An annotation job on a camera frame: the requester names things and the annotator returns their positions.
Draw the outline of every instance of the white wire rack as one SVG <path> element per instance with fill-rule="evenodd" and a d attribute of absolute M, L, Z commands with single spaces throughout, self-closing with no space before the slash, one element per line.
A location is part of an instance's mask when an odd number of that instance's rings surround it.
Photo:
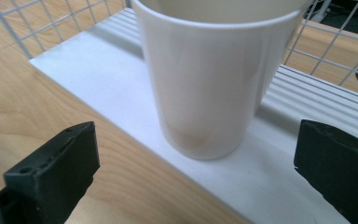
<path fill-rule="evenodd" d="M 358 92 L 358 35 L 345 31 L 358 1 L 339 28 L 312 21 L 325 14 L 330 2 L 314 1 L 282 64 Z M 0 21 L 32 59 L 125 7 L 131 7 L 131 0 L 0 0 Z M 310 48 L 315 41 L 310 34 L 322 39 L 318 47 Z"/>

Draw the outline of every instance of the mug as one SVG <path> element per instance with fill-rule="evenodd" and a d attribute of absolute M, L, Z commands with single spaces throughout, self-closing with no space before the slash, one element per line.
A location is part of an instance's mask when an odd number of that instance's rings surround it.
<path fill-rule="evenodd" d="M 310 0 L 132 0 L 165 138 L 190 158 L 242 141 Z"/>

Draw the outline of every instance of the cup rim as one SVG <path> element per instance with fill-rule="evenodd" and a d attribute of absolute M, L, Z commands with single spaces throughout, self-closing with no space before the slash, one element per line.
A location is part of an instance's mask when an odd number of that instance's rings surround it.
<path fill-rule="evenodd" d="M 147 6 L 145 6 L 140 0 L 132 0 L 139 8 L 147 13 L 158 17 L 160 19 L 170 21 L 176 24 L 182 24 L 184 26 L 192 26 L 198 28 L 218 28 L 218 29 L 243 29 L 243 28 L 256 28 L 256 27 L 263 27 L 271 24 L 280 23 L 282 21 L 288 21 L 294 17 L 296 17 L 299 13 L 304 11 L 306 8 L 310 6 L 311 0 L 306 0 L 304 5 L 299 7 L 298 9 L 284 14 L 280 17 L 267 19 L 263 21 L 251 21 L 251 22 L 229 22 L 229 23 L 213 23 L 213 22 L 203 22 L 203 21 L 186 21 L 183 19 L 178 19 L 172 16 L 167 16 L 162 13 L 159 13 Z"/>

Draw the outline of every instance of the white shelf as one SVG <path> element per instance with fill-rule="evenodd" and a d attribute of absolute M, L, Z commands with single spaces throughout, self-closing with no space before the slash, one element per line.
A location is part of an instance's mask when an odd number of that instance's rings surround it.
<path fill-rule="evenodd" d="M 239 148 L 194 161 L 162 136 L 131 9 L 30 62 L 251 221 L 348 223 L 295 171 L 293 158 L 302 119 L 358 137 L 358 94 L 281 67 Z"/>

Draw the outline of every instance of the tabletop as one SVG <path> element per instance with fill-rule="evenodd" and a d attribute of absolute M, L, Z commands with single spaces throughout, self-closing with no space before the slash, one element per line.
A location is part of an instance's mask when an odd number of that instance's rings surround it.
<path fill-rule="evenodd" d="M 324 44 L 317 31 L 304 36 L 304 49 Z M 299 57 L 288 65 L 296 64 L 308 62 Z M 56 133 L 89 120 L 96 124 L 101 168 L 67 223 L 247 222 L 34 69 L 0 23 L 0 189 L 6 170 Z"/>

